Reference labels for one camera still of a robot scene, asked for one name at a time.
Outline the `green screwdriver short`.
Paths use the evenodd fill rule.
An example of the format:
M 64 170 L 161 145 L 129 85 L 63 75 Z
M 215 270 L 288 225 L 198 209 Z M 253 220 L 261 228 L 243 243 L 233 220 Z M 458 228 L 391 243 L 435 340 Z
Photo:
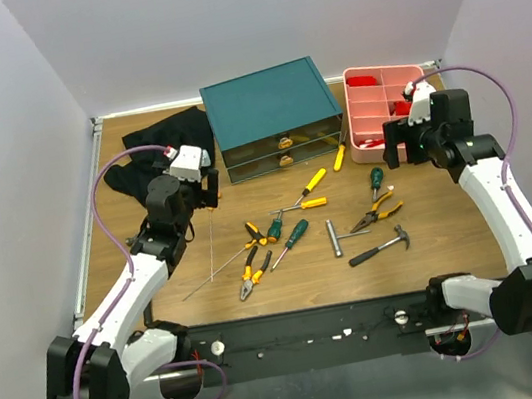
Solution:
M 280 210 L 279 212 L 276 213 L 276 216 L 274 217 L 274 219 L 272 220 L 272 224 L 270 225 L 270 228 L 268 229 L 267 231 L 267 241 L 268 243 L 273 243 L 275 244 L 276 242 L 278 242 L 279 238 L 281 237 L 281 229 L 282 229 L 282 223 L 283 223 L 283 220 L 282 220 L 282 211 Z

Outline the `green screwdriver long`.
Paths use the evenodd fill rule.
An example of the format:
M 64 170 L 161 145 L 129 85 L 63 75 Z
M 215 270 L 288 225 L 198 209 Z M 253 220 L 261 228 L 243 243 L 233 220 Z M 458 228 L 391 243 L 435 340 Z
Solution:
M 305 234 L 307 228 L 309 227 L 309 222 L 306 219 L 301 219 L 296 226 L 293 228 L 293 231 L 291 232 L 291 235 L 287 239 L 286 243 L 284 244 L 283 250 L 281 251 L 281 254 L 278 256 L 278 258 L 275 260 L 273 266 L 271 267 L 271 271 L 275 270 L 279 263 L 282 261 L 284 256 L 287 254 L 289 250 L 291 250 L 296 242 L 299 241 L 299 239 Z

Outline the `silver T-handle wrench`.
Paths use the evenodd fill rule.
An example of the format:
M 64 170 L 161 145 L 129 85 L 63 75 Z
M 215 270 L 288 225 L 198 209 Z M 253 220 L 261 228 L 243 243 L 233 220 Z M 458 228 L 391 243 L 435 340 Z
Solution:
M 343 235 L 339 235 L 337 234 L 332 221 L 326 220 L 325 224 L 326 224 L 326 230 L 329 236 L 329 241 L 331 242 L 334 255 L 337 258 L 341 258 L 344 255 L 343 249 L 341 248 L 341 244 L 340 244 L 341 239 L 352 238 L 352 236 L 358 236 L 358 235 L 363 235 L 365 233 L 369 233 L 369 230 L 364 230 L 364 231 L 358 231 L 355 233 L 345 233 Z

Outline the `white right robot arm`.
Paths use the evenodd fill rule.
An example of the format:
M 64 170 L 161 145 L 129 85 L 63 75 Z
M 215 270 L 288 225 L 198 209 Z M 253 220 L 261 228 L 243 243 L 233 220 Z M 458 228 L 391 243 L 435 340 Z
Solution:
M 424 303 L 429 320 L 448 325 L 463 310 L 493 319 L 510 336 L 532 332 L 532 207 L 494 136 L 475 135 L 467 92 L 433 92 L 413 103 L 409 116 L 388 121 L 382 130 L 388 167 L 399 166 L 403 145 L 409 164 L 431 162 L 468 194 L 508 271 L 502 280 L 467 273 L 433 277 Z

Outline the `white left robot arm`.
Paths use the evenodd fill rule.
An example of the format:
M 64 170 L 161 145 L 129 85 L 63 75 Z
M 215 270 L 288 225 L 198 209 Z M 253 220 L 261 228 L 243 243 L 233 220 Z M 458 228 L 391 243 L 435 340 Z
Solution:
M 129 261 L 94 314 L 47 349 L 46 399 L 129 399 L 156 370 L 183 369 L 190 345 L 181 327 L 161 322 L 133 340 L 137 319 L 168 282 L 186 251 L 193 213 L 219 202 L 219 174 L 205 182 L 164 174 L 148 185 L 146 217 L 126 250 Z

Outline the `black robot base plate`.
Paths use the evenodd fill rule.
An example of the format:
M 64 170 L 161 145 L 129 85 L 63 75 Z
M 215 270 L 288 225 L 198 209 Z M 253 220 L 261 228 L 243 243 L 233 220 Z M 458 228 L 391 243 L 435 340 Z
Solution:
M 427 290 L 205 324 L 182 329 L 178 361 L 201 366 L 156 376 L 166 399 L 192 399 L 204 388 L 348 365 L 449 346 L 482 317 L 434 313 Z

